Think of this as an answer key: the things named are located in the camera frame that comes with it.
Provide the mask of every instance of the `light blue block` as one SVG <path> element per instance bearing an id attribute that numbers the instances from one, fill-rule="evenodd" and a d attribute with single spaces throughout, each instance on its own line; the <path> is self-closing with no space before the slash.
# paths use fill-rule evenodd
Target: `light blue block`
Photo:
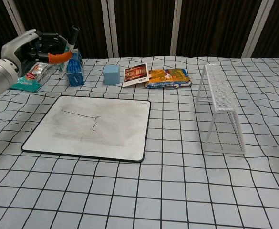
<path id="1" fill-rule="evenodd" d="M 120 71 L 117 65 L 106 65 L 103 71 L 105 85 L 120 84 Z"/>

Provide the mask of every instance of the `black border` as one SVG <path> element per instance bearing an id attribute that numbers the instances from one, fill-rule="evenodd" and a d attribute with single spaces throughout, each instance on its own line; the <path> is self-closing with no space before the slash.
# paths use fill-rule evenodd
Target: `black border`
<path id="1" fill-rule="evenodd" d="M 52 109 L 53 105 L 55 105 L 55 103 L 57 102 L 57 100 L 60 97 L 81 97 L 81 98 L 98 98 L 98 99 L 116 99 L 116 98 L 100 98 L 100 97 L 87 97 L 87 96 L 72 96 L 72 95 L 60 95 L 52 104 L 51 108 L 45 113 L 44 117 L 40 120 L 39 124 L 37 124 L 37 126 L 34 128 L 34 130 L 30 133 L 30 135 L 27 137 L 27 139 L 25 140 L 25 142 L 21 145 L 21 150 L 23 152 L 28 152 L 28 153 L 39 153 L 39 154 L 50 154 L 50 155 L 64 155 L 64 156 L 74 156 L 74 157 L 84 157 L 84 158 L 93 158 L 93 159 L 104 159 L 104 160 L 112 160 L 112 161 L 124 161 L 124 162 L 136 162 L 136 163 L 140 163 L 144 160 L 145 158 L 145 147 L 147 144 L 147 135 L 148 135 L 148 129 L 149 129 L 149 121 L 150 121 L 150 112 L 151 112 L 151 102 L 149 100 L 139 100 L 139 99 L 119 99 L 119 100 L 131 100 L 131 101 L 144 101 L 144 102 L 149 102 L 150 106 L 149 106 L 149 114 L 148 114 L 148 122 L 147 122 L 147 130 L 145 132 L 145 146 L 144 146 L 144 153 L 143 153 L 143 158 L 138 160 L 138 161 L 134 161 L 134 160 L 123 160 L 123 159 L 116 159 L 116 158 L 108 158 L 108 157 L 96 157 L 96 156 L 83 156 L 83 155 L 70 155 L 70 154 L 63 154 L 63 153 L 53 153 L 53 152 L 44 152 L 44 151 L 34 151 L 34 150 L 24 150 L 23 146 L 24 144 L 27 142 L 27 140 L 31 137 L 31 135 L 33 134 L 33 132 L 35 131 L 35 129 L 41 124 L 41 122 L 43 121 L 43 119 L 46 117 L 46 115 L 48 114 L 48 112 Z"/>

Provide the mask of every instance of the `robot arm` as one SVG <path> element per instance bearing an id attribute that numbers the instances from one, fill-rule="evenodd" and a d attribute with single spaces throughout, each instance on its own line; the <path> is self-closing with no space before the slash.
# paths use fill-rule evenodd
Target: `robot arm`
<path id="1" fill-rule="evenodd" d="M 64 53 L 67 40 L 57 33 L 29 30 L 5 44 L 0 59 L 0 94 L 24 76 L 37 61 L 63 63 L 72 57 Z"/>

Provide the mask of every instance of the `whiteboard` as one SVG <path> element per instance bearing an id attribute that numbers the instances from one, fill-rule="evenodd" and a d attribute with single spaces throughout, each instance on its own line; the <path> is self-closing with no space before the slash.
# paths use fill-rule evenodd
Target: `whiteboard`
<path id="1" fill-rule="evenodd" d="M 151 103 L 60 96 L 22 150 L 140 162 Z"/>

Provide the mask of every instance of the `grid tablecloth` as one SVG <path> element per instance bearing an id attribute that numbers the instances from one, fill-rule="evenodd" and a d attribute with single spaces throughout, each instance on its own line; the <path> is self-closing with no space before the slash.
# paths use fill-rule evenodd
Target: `grid tablecloth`
<path id="1" fill-rule="evenodd" d="M 228 79 L 243 156 L 202 153 L 209 104 L 194 104 L 204 64 Z M 106 64 L 185 68 L 192 88 L 105 86 Z M 0 96 L 0 229 L 279 229 L 279 59 L 148 57 L 84 60 L 85 85 L 53 75 L 32 94 Z M 152 103 L 140 164 L 25 153 L 21 145 L 60 95 Z"/>

